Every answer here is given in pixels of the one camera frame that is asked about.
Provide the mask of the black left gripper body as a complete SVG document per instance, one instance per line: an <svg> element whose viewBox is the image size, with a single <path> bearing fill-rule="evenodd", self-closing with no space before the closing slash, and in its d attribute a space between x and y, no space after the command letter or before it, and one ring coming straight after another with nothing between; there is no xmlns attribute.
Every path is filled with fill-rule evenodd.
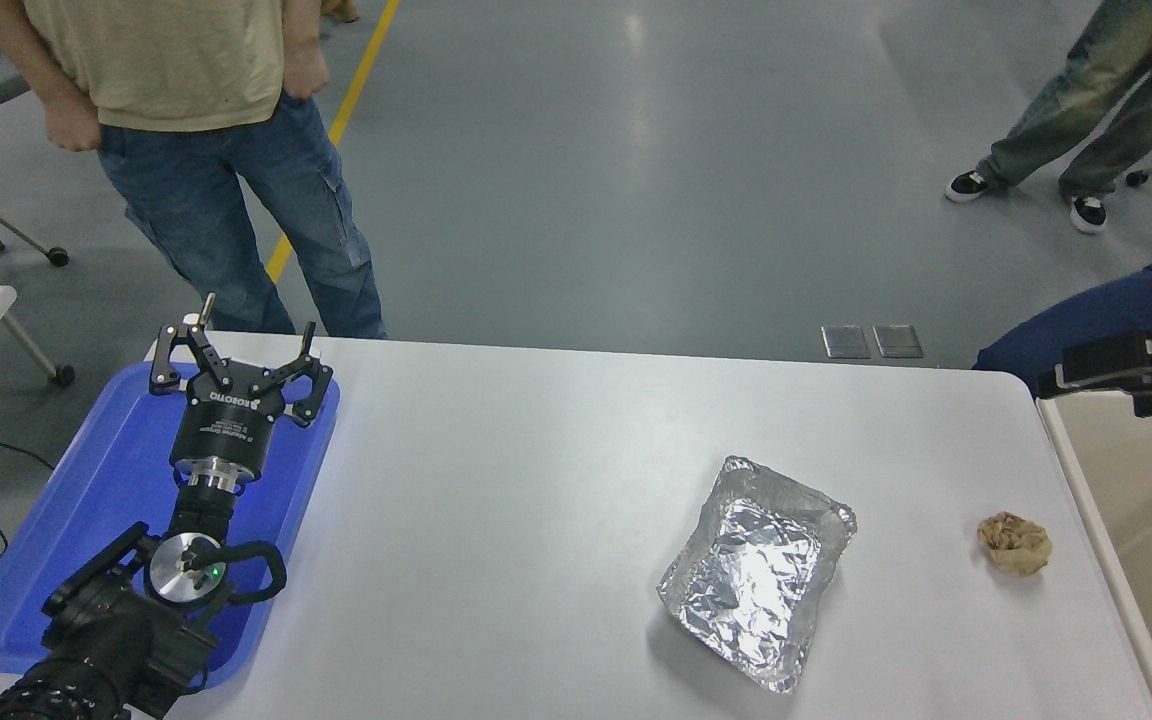
<svg viewBox="0 0 1152 720"><path fill-rule="evenodd" d="M236 468L238 483L260 479L274 423L283 411L278 387L256 395L251 384L219 388L210 376L196 376L185 384L185 410L170 464L180 473L195 473L200 462L215 460Z"/></svg>

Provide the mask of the person's right hand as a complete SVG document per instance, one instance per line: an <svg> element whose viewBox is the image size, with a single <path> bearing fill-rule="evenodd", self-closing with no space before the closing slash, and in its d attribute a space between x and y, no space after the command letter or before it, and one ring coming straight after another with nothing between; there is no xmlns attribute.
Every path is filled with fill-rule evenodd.
<svg viewBox="0 0 1152 720"><path fill-rule="evenodd" d="M44 132L52 145L88 152L101 146L101 124L96 106L84 94L41 100Z"/></svg>

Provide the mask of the person's left hand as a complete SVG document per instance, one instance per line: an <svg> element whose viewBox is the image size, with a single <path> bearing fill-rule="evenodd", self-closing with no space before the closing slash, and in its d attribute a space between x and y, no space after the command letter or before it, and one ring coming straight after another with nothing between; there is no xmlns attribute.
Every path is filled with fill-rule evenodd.
<svg viewBox="0 0 1152 720"><path fill-rule="evenodd" d="M285 94L305 100L329 85L328 65L319 41L288 41L283 47Z"/></svg>

